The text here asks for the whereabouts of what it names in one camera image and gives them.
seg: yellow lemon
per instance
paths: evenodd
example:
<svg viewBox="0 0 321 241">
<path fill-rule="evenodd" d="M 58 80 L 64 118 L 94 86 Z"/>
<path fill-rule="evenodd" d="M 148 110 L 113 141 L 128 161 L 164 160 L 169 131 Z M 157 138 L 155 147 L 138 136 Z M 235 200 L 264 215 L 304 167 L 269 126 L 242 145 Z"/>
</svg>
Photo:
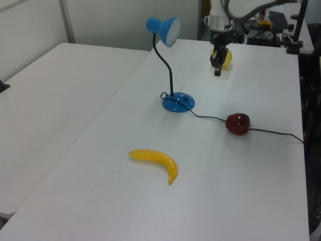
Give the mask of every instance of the yellow lemon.
<svg viewBox="0 0 321 241">
<path fill-rule="evenodd" d="M 212 49 L 211 51 L 211 56 L 214 54 L 214 49 Z M 227 55 L 226 55 L 226 58 L 225 58 L 225 62 L 223 64 L 223 67 L 226 67 L 228 66 L 232 61 L 232 53 L 230 50 L 227 51 Z"/>
</svg>

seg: machine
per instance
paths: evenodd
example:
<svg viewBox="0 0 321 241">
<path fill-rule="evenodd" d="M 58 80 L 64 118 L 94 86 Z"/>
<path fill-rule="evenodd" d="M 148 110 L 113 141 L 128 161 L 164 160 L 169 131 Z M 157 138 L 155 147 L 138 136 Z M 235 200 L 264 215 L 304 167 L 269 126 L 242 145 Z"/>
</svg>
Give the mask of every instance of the machine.
<svg viewBox="0 0 321 241">
<path fill-rule="evenodd" d="M 287 0 L 211 0 L 210 15 L 205 17 L 205 23 L 211 30 L 210 42 L 214 44 L 214 53 L 210 60 L 215 68 L 215 75 L 221 75 L 228 52 L 226 45 L 243 43 L 235 24 L 245 22 L 266 8 L 284 3 L 287 3 Z"/>
</svg>

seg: table surface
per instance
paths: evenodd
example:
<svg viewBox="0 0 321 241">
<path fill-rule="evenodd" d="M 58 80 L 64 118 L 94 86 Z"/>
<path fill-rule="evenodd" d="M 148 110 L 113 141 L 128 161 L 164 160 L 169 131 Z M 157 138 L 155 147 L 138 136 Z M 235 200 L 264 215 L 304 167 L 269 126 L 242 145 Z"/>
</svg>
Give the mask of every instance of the table surface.
<svg viewBox="0 0 321 241">
<path fill-rule="evenodd" d="M 279 5 L 279 6 L 274 6 L 274 7 L 271 7 L 270 10 L 284 13 L 287 22 L 289 24 L 294 24 L 294 30 L 295 30 L 297 20 L 292 19 L 291 15 L 299 14 L 300 7 L 301 7 L 301 4 L 299 2 L 297 2 L 297 3 L 290 3 L 290 4 L 283 4 L 283 5 Z M 269 10 L 266 11 L 266 19 L 268 19 L 267 17 L 269 16 L 268 11 Z M 299 40 L 303 41 L 303 47 L 300 48 L 300 53 L 301 54 L 312 54 L 314 51 L 314 47 L 313 47 L 313 44 L 311 41 L 310 33 L 307 28 L 305 19 L 303 20 L 303 23 L 302 23 L 301 32 L 299 35 Z"/>
<path fill-rule="evenodd" d="M 210 43 L 157 47 L 174 90 L 194 97 L 195 113 L 243 112 L 254 128 L 302 138 L 297 56 L 231 44 L 232 63 L 217 77 Z M 218 120 L 166 111 L 159 95 L 168 79 L 151 51 L 0 239 L 308 241 L 302 143 L 254 131 L 236 136 Z M 172 185 L 161 166 L 128 157 L 138 148 L 176 160 Z"/>
<path fill-rule="evenodd" d="M 0 216 L 9 218 L 148 55 L 61 44 L 0 94 Z"/>
</svg>

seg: yellow banana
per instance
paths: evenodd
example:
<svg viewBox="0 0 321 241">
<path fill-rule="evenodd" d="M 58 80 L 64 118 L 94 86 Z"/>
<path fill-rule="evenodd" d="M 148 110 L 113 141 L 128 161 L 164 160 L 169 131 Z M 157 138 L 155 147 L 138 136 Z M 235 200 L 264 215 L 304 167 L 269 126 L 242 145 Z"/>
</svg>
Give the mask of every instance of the yellow banana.
<svg viewBox="0 0 321 241">
<path fill-rule="evenodd" d="M 177 176 L 177 165 L 175 161 L 167 154 L 154 150 L 137 149 L 128 153 L 131 158 L 143 161 L 157 162 L 165 167 L 169 172 L 169 184 L 172 184 Z"/>
</svg>

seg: lamp neck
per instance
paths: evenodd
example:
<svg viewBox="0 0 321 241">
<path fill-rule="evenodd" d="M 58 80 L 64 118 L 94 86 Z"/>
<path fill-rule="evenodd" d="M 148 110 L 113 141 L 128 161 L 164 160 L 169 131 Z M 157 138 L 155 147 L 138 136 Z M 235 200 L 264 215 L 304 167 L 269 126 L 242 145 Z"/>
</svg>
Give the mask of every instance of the lamp neck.
<svg viewBox="0 0 321 241">
<path fill-rule="evenodd" d="M 154 33 L 152 35 L 152 46 L 154 47 L 154 50 L 156 52 L 156 54 L 159 56 L 159 58 L 162 60 L 162 62 L 167 66 L 167 68 L 170 71 L 170 86 L 171 86 L 171 96 L 174 96 L 174 91 L 173 91 L 173 74 L 172 74 L 172 69 L 170 67 L 170 65 L 166 62 L 166 60 L 159 54 L 157 48 L 156 48 L 156 34 Z"/>
</svg>

